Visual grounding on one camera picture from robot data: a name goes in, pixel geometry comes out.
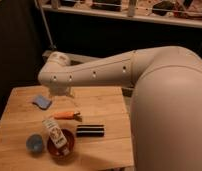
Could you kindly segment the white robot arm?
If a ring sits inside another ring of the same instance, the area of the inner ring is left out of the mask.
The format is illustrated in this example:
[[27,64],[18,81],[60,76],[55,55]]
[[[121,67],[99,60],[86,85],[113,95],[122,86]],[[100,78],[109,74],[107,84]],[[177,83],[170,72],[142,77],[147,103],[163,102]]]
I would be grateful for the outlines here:
[[60,93],[74,86],[133,86],[136,171],[202,171],[202,59],[180,46],[133,50],[71,66],[54,52],[38,74]]

